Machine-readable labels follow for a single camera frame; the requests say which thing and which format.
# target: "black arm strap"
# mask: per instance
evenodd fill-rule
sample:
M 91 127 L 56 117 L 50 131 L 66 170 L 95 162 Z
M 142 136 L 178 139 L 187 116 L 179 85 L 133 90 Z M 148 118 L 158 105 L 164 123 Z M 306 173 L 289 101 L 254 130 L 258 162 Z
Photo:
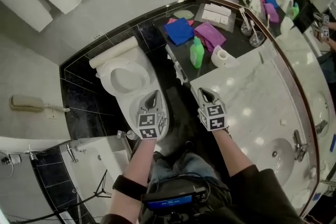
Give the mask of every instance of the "black arm strap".
M 117 180 L 113 184 L 113 189 L 138 201 L 141 201 L 141 195 L 146 194 L 147 192 L 146 187 L 124 177 L 123 175 L 118 176 Z

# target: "jeans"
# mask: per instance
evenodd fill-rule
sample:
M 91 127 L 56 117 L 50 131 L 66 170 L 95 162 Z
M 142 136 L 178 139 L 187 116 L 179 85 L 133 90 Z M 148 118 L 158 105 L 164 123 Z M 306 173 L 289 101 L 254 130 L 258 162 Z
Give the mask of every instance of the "jeans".
M 197 173 L 203 177 L 212 177 L 218 180 L 214 170 L 205 160 L 195 153 L 186 153 L 173 166 L 163 159 L 157 160 L 157 163 L 152 167 L 151 183 L 187 173 Z

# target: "purple cloth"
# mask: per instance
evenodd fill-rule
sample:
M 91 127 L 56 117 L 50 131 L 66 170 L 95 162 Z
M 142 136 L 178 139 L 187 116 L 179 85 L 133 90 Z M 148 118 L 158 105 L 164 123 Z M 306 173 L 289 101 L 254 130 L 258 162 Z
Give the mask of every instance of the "purple cloth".
M 269 14 L 269 21 L 271 23 L 279 23 L 280 18 L 279 15 L 277 14 L 277 11 L 275 10 L 274 6 L 271 3 L 264 3 L 265 7 L 265 12 L 266 14 Z
M 209 22 L 197 26 L 194 32 L 197 37 L 204 40 L 208 51 L 211 53 L 216 46 L 221 46 L 226 41 L 226 38 Z

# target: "sink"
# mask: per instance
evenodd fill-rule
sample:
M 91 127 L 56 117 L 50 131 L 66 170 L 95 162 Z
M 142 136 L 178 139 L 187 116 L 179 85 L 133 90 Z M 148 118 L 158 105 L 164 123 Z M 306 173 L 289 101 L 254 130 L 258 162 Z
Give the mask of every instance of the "sink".
M 329 111 L 327 101 L 320 92 L 312 100 L 311 113 L 318 137 L 324 137 L 328 131 Z
M 277 138 L 259 151 L 255 163 L 259 170 L 271 168 L 283 186 L 293 171 L 294 158 L 292 145 L 284 138 Z

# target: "blue screen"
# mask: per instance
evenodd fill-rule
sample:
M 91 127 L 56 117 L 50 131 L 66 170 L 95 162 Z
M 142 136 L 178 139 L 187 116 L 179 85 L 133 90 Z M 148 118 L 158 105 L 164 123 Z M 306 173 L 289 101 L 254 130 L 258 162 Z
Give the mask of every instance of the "blue screen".
M 184 205 L 192 202 L 192 195 L 163 201 L 150 201 L 147 206 L 150 210 L 164 209 L 172 206 Z

